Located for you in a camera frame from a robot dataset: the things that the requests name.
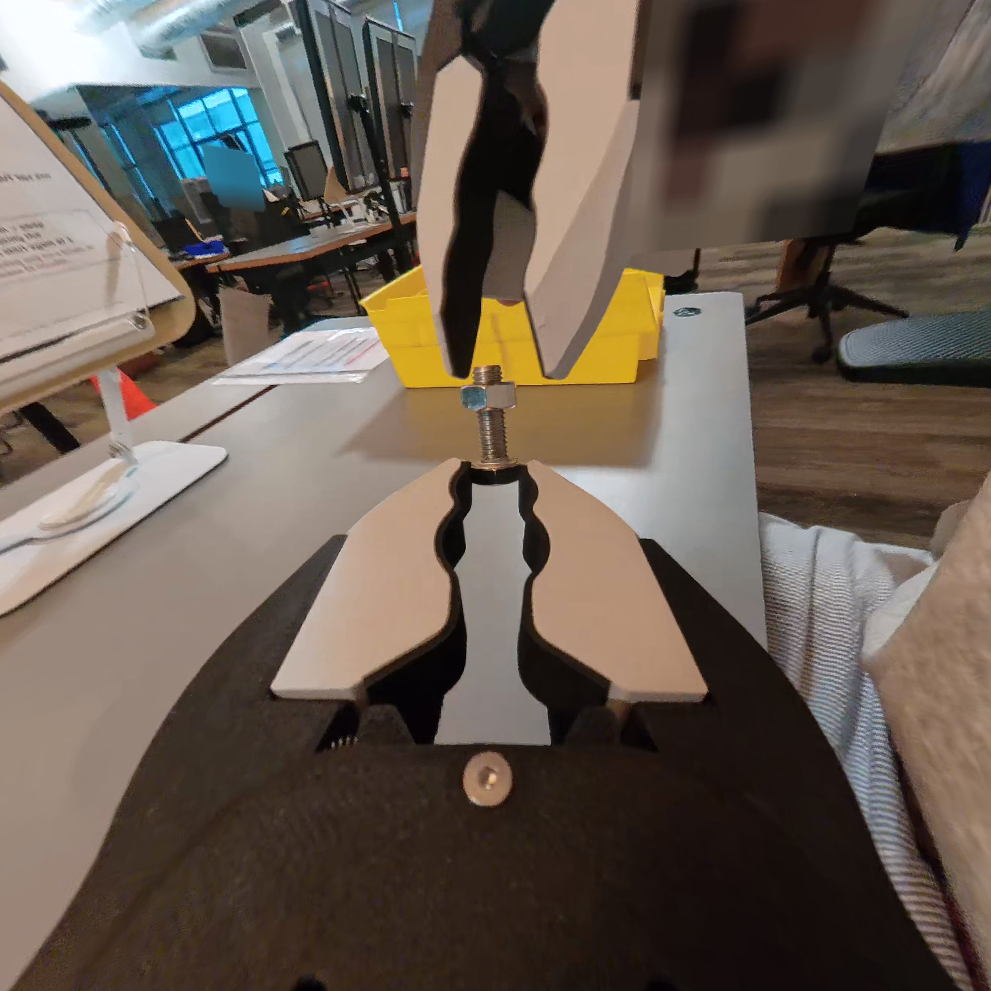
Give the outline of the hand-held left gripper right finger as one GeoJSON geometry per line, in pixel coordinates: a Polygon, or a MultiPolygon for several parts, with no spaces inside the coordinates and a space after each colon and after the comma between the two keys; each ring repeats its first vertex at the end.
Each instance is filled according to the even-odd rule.
{"type": "Polygon", "coordinates": [[[538,637],[604,679],[613,704],[700,702],[708,686],[634,530],[538,461],[533,514],[549,541],[531,587],[538,637]]]}

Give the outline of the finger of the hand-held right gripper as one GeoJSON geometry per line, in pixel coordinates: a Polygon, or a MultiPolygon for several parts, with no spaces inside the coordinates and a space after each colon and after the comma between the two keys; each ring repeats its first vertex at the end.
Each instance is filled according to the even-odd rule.
{"type": "Polygon", "coordinates": [[[641,2],[554,2],[531,45],[544,112],[528,206],[500,192],[488,296],[523,302],[544,378],[572,372],[626,264],[641,2]]]}
{"type": "Polygon", "coordinates": [[[502,167],[499,92],[459,55],[434,81],[420,178],[422,268],[451,378],[472,376],[482,301],[491,289],[502,167]]]}

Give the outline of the yellow plastic bin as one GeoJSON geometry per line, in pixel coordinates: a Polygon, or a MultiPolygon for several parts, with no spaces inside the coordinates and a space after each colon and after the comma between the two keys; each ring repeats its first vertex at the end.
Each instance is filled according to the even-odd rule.
{"type": "MultiPolygon", "coordinates": [[[[623,385],[635,382],[641,362],[658,356],[663,327],[665,279],[627,268],[609,308],[567,378],[543,378],[524,304],[485,299],[474,365],[500,365],[518,386],[623,385]]],[[[404,387],[460,387],[445,368],[421,267],[401,275],[363,299],[404,387]]]]}

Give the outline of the steel bolt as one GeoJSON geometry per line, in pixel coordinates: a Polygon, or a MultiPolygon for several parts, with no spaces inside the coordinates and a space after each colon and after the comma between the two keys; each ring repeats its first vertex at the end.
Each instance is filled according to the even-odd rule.
{"type": "MultiPolygon", "coordinates": [[[[512,382],[503,378],[500,365],[479,365],[473,369],[470,385],[512,382]]],[[[509,484],[515,481],[519,464],[509,455],[505,416],[508,411],[472,412],[477,418],[479,456],[472,464],[474,483],[484,486],[509,484]]]]}

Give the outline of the grey desk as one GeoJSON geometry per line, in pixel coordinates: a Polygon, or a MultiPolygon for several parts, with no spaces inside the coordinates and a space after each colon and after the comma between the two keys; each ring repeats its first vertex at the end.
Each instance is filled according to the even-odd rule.
{"type": "MultiPolygon", "coordinates": [[[[633,386],[518,390],[509,450],[656,541],[766,646],[744,304],[675,297],[633,386]],[[678,318],[673,310],[701,314],[678,318]]],[[[220,644],[332,536],[477,451],[452,389],[390,365],[277,387],[200,434],[214,472],[2,618],[2,989],[67,909],[167,712],[220,644]]]]}

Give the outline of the wooden work table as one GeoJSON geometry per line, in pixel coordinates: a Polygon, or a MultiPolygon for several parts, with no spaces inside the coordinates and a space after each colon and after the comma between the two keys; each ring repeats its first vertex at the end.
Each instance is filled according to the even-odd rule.
{"type": "Polygon", "coordinates": [[[367,316],[358,295],[354,269],[388,251],[398,252],[415,237],[416,212],[408,210],[396,224],[362,222],[324,228],[307,235],[239,255],[210,254],[177,264],[183,275],[200,267],[218,277],[237,276],[250,289],[268,295],[282,329],[294,333],[304,327],[301,299],[303,277],[341,274],[355,306],[355,314],[367,316]]]}

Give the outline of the person's striped shirt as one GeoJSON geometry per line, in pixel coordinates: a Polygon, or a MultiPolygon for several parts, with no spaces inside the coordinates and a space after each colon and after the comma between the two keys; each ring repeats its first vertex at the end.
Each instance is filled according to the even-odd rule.
{"type": "Polygon", "coordinates": [[[842,766],[902,904],[956,988],[975,989],[935,868],[923,856],[866,668],[935,574],[928,550],[759,515],[771,657],[842,766]]]}

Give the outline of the laminated paper sheet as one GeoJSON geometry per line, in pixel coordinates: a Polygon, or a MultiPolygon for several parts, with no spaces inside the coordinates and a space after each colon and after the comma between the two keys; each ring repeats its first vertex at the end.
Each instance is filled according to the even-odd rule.
{"type": "Polygon", "coordinates": [[[241,387],[359,383],[388,359],[373,327],[320,324],[232,365],[213,383],[241,387]]]}

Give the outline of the blue screen panel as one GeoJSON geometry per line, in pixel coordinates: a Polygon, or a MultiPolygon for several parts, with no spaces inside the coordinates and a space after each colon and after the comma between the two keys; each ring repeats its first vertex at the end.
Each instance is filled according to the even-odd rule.
{"type": "Polygon", "coordinates": [[[254,213],[265,210],[266,196],[254,158],[225,146],[201,147],[205,177],[220,204],[254,213]]]}

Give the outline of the large window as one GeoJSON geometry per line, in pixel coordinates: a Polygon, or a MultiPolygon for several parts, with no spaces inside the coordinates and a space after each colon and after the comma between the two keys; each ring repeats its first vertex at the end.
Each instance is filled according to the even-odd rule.
{"type": "Polygon", "coordinates": [[[250,155],[262,184],[282,183],[279,139],[266,129],[266,105],[258,90],[241,86],[164,89],[146,106],[174,172],[181,180],[204,179],[203,149],[231,147],[250,155]]]}

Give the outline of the document stand with white base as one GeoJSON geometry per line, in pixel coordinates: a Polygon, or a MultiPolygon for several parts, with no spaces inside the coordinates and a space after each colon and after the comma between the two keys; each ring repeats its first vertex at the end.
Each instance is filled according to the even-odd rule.
{"type": "Polygon", "coordinates": [[[188,285],[167,256],[138,228],[93,178],[49,125],[7,85],[2,98],[70,168],[87,191],[125,228],[180,299],[148,313],[149,339],[116,350],[94,349],[41,366],[3,364],[2,413],[96,378],[109,424],[106,460],[6,519],[1,525],[1,614],[14,612],[67,576],[126,531],[219,467],[227,458],[220,447],[154,440],[136,443],[123,408],[118,370],[123,362],[184,336],[196,309],[188,285]]]}

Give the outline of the orange cone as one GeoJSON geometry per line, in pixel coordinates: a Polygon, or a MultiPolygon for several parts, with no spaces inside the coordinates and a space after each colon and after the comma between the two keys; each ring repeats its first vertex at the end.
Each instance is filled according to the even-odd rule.
{"type": "Polygon", "coordinates": [[[134,420],[157,409],[142,389],[122,370],[118,370],[123,408],[128,420],[134,420]]]}

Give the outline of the blue jacket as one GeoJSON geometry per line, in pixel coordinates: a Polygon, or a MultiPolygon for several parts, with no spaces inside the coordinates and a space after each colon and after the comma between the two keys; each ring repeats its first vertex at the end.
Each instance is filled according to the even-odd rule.
{"type": "Polygon", "coordinates": [[[977,224],[989,193],[990,142],[960,142],[956,151],[958,183],[952,233],[955,235],[953,250],[958,252],[977,224]]]}

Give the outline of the white instruction sheet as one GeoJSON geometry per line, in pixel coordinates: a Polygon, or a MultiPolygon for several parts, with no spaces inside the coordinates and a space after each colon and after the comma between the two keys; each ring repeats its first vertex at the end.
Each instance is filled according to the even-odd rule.
{"type": "Polygon", "coordinates": [[[149,339],[180,291],[2,98],[1,357],[41,366],[149,339]]]}

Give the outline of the silver ceiling duct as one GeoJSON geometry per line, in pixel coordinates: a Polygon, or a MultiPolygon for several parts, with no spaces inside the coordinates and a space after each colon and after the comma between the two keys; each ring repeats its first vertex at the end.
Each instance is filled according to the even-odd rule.
{"type": "Polygon", "coordinates": [[[160,1],[130,19],[132,37],[145,56],[161,56],[206,31],[230,22],[238,30],[259,20],[290,18],[293,1],[160,1]]]}

